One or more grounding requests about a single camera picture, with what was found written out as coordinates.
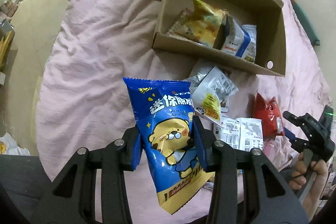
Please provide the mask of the red snack bag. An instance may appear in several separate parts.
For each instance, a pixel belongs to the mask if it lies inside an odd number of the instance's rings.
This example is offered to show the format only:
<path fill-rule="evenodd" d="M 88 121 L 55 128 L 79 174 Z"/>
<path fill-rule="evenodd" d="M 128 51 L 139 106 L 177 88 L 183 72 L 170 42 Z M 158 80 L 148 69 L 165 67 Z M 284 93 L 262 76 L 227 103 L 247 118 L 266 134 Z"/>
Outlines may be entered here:
<path fill-rule="evenodd" d="M 264 139 L 285 135 L 282 115 L 275 97 L 266 101 L 260 93 L 256 93 L 253 117 L 261 120 Z"/>

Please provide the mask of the blue yellow bear snack bag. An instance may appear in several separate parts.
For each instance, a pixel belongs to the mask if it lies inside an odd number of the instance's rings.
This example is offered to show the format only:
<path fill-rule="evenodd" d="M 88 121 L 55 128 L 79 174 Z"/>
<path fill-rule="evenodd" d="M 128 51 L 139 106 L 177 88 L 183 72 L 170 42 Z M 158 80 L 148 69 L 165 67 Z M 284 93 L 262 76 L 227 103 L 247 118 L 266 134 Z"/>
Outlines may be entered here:
<path fill-rule="evenodd" d="M 192 140 L 188 81 L 123 78 L 160 207 L 174 214 L 210 179 Z"/>

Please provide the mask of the yellow chips bag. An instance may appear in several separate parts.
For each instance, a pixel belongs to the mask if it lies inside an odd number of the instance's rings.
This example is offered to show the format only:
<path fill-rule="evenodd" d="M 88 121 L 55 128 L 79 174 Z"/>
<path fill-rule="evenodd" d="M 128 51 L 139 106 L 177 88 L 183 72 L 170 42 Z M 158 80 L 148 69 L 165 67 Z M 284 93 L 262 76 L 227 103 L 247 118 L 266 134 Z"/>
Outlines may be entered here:
<path fill-rule="evenodd" d="M 201 0 L 193 0 L 193 6 L 193 11 L 177 33 L 187 40 L 213 48 L 221 26 L 226 24 L 228 11 Z"/>

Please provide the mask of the white barcode snack packet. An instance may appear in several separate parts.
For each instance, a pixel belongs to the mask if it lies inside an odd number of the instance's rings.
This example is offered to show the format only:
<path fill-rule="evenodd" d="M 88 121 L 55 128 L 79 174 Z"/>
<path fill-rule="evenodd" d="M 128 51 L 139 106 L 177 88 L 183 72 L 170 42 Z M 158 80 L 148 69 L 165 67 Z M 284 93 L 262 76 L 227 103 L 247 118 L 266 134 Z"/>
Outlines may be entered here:
<path fill-rule="evenodd" d="M 221 125 L 214 125 L 217 139 L 230 145 L 233 149 L 250 151 L 253 148 L 263 149 L 263 128 L 260 119 L 222 117 Z"/>

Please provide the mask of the white plastic bag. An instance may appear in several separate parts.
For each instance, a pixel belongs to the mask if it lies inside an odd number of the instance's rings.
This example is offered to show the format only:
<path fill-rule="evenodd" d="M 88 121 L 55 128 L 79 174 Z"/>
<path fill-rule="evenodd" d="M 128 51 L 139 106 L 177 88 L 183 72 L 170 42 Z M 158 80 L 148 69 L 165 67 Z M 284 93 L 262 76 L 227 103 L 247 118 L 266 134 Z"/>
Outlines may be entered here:
<path fill-rule="evenodd" d="M 5 135 L 0 137 L 0 147 L 1 155 L 30 156 L 29 150 L 19 147 L 9 133 L 5 133 Z"/>

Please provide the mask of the teal bed edge cushion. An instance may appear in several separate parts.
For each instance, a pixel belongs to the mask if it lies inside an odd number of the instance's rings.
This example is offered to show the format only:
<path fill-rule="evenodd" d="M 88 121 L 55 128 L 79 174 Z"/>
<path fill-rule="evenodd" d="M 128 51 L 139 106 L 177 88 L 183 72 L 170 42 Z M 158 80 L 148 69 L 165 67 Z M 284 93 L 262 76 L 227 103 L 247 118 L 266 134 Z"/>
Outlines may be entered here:
<path fill-rule="evenodd" d="M 301 6 L 295 1 L 295 0 L 290 0 L 293 9 L 295 11 L 295 14 L 297 15 L 297 18 L 299 22 L 301 23 L 303 29 L 305 30 L 307 37 L 309 38 L 311 45 L 314 46 L 320 46 L 321 41 L 318 38 L 317 34 L 315 33 L 315 30 L 313 28 L 313 25 L 311 24 L 310 20 L 304 13 L 303 9 Z"/>

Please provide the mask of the white yellow-label snack bag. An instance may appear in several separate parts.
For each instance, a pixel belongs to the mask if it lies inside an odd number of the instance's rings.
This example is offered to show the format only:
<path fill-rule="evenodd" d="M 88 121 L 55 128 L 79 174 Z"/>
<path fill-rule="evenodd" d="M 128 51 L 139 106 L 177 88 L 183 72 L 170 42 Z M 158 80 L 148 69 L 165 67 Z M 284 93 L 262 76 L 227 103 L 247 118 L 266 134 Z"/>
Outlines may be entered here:
<path fill-rule="evenodd" d="M 221 103 L 237 93 L 238 87 L 219 67 L 203 60 L 195 64 L 186 81 L 195 111 L 221 126 Z"/>

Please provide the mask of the blue white snack bag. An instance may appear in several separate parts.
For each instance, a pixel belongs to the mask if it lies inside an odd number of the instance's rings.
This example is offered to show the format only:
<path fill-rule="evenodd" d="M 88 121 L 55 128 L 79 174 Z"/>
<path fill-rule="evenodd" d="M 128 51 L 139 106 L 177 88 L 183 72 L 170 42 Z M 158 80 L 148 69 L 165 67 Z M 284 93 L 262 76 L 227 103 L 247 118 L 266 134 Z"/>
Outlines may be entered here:
<path fill-rule="evenodd" d="M 224 33 L 225 40 L 221 49 L 222 52 L 251 63 L 255 62 L 256 25 L 239 25 L 234 18 L 227 16 Z"/>

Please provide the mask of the pink bed duvet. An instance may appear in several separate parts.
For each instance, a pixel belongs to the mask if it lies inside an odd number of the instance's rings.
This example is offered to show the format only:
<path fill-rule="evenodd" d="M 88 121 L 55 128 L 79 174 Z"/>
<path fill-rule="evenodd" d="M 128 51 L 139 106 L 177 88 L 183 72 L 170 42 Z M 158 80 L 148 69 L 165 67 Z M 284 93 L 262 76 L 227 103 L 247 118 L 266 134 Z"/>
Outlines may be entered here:
<path fill-rule="evenodd" d="M 319 117 L 329 87 L 290 0 L 283 1 L 284 77 L 233 71 L 239 92 L 230 113 L 245 117 L 253 98 L 275 97 L 282 111 Z M 151 47 L 157 0 L 70 0 L 46 62 L 36 107 L 37 148 L 54 179 L 80 147 L 103 148 L 135 124 L 124 77 L 183 80 L 195 61 Z"/>

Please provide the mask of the striped cracker packet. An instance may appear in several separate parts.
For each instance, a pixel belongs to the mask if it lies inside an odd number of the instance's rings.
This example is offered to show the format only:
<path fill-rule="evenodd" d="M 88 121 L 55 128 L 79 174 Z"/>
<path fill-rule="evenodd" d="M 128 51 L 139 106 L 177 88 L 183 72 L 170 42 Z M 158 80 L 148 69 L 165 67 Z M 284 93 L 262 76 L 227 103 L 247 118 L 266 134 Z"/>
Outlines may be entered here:
<path fill-rule="evenodd" d="M 179 15 L 177 16 L 175 22 L 173 25 L 168 29 L 166 32 L 167 36 L 173 37 L 173 38 L 179 38 L 182 40 L 187 40 L 182 35 L 177 33 L 177 29 L 179 29 L 186 21 L 187 17 L 191 14 L 191 10 L 188 8 L 183 9 Z"/>

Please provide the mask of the brown cardboard box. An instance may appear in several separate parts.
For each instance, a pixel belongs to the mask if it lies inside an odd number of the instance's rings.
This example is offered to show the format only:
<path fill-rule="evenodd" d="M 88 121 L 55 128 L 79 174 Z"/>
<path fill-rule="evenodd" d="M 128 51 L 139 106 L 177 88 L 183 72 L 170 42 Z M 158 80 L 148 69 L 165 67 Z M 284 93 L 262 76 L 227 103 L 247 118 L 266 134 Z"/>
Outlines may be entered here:
<path fill-rule="evenodd" d="M 172 28 L 184 11 L 193 11 L 193 0 L 162 0 L 153 37 L 153 48 L 201 57 L 220 65 L 241 69 L 255 75 L 284 76 L 286 38 L 284 6 L 281 0 L 200 0 L 223 12 L 215 41 L 206 46 L 176 34 Z M 256 26 L 256 57 L 250 62 L 224 50 L 225 27 L 232 18 L 239 25 Z"/>

